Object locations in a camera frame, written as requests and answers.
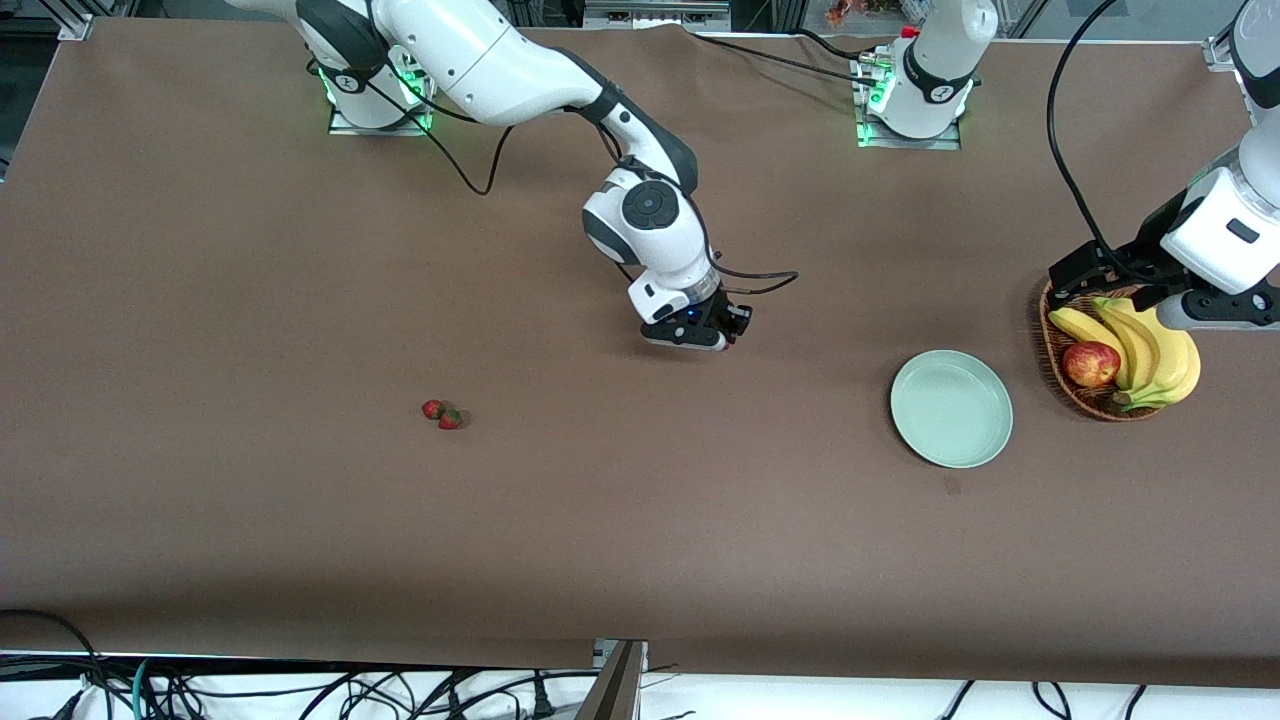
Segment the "light green plate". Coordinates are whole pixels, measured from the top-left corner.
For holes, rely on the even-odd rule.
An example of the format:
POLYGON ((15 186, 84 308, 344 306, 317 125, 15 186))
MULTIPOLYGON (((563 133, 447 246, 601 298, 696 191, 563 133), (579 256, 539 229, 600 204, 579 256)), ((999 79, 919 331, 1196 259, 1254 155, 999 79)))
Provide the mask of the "light green plate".
POLYGON ((918 354, 890 387, 890 416, 919 457, 948 469, 979 468, 1012 436, 1012 401, 982 360, 951 348, 918 354))

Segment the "red apple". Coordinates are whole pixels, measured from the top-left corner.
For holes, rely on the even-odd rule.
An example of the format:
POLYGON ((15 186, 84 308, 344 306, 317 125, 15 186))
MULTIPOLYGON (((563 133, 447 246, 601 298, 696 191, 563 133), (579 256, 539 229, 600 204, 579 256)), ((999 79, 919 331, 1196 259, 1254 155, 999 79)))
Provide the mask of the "red apple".
POLYGON ((1123 355, 1105 342, 1079 341, 1065 348, 1060 366, 1074 386, 1094 389, 1115 383, 1123 360, 1123 355))

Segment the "brown wicker basket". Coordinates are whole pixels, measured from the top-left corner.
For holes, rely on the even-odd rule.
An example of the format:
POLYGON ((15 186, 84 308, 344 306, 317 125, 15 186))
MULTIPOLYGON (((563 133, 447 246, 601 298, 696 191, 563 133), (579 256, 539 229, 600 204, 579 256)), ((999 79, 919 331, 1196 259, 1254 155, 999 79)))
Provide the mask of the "brown wicker basket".
POLYGON ((1160 413, 1161 407, 1138 407, 1123 411, 1121 405, 1114 401, 1114 396, 1117 392, 1115 386, 1093 389, 1083 388, 1074 384, 1061 372, 1060 361, 1062 354, 1074 342, 1074 338, 1061 332, 1048 319, 1050 291, 1051 283, 1048 277, 1046 277, 1030 296, 1028 319, 1030 337, 1036 342, 1036 356, 1041 378, 1055 398, 1064 407, 1069 407, 1075 415, 1088 418, 1092 421, 1140 421, 1160 413))

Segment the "yellow banana bunch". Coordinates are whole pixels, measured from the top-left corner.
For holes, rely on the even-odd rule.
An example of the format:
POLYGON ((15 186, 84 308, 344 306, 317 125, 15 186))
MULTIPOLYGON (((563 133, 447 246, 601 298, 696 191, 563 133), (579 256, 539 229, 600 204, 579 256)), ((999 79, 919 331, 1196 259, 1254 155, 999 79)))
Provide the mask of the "yellow banana bunch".
POLYGON ((1155 310, 1139 311, 1132 291, 1074 299, 1050 309, 1048 319, 1079 341, 1100 341, 1124 357, 1114 384, 1114 401, 1123 411, 1169 407, 1188 398, 1201 379, 1201 356, 1185 331, 1162 327, 1155 310))

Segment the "brown table cover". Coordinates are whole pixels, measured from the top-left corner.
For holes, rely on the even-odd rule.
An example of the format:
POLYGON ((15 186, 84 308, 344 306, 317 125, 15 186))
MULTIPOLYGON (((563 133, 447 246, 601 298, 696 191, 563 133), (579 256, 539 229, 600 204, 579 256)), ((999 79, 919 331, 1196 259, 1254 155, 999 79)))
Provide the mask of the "brown table cover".
POLYGON ((863 149, 849 92, 677 27, 539 31, 699 158, 741 272, 721 354, 650 345, 581 206, 573 114, 492 193, 326 131, 278 23, 63 44, 0 186, 0 606, 104 652, 1280 687, 1280 332, 1210 331, 1143 421, 1064 407, 1028 306, 1087 232, 1044 141, 1059 47, 1001 44, 956 152, 863 149), (899 437, 970 354, 1012 436, 899 437), (442 430, 430 398, 465 419, 442 430))

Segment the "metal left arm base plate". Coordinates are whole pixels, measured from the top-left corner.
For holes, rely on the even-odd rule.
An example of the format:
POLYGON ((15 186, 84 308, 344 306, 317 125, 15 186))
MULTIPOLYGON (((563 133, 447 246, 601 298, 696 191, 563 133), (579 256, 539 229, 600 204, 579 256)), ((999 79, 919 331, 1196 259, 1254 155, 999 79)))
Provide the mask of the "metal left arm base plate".
POLYGON ((952 120, 942 133, 934 137, 909 138, 895 133, 878 117, 861 117, 858 119, 858 145, 864 149, 956 151, 961 147, 960 123, 952 120))

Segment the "grey metal frame box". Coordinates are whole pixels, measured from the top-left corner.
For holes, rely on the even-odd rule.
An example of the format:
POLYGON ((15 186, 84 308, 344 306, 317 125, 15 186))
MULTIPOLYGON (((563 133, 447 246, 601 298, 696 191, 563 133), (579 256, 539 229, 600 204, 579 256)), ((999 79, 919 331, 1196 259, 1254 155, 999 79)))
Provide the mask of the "grey metal frame box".
POLYGON ((582 0, 584 29, 645 29, 662 24, 691 32, 731 32, 730 0, 582 0))

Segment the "metal profile bracket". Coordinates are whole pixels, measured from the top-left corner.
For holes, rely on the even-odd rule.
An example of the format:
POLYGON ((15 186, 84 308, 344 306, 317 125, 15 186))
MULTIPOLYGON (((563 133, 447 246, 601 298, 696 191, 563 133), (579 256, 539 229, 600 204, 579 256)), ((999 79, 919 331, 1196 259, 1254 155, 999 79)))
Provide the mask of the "metal profile bracket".
POLYGON ((600 638, 593 657, 593 666, 599 673, 573 720, 639 720, 648 642, 600 638))

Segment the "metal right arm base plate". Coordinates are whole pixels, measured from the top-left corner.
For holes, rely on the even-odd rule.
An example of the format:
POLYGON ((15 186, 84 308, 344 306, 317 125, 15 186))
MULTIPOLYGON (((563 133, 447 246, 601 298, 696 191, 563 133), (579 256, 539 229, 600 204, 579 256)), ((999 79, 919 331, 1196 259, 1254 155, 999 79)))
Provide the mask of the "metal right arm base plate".
POLYGON ((419 108, 392 126, 366 128, 352 123, 342 111, 332 108, 328 132, 338 136, 424 137, 430 131, 433 122, 434 113, 419 108))

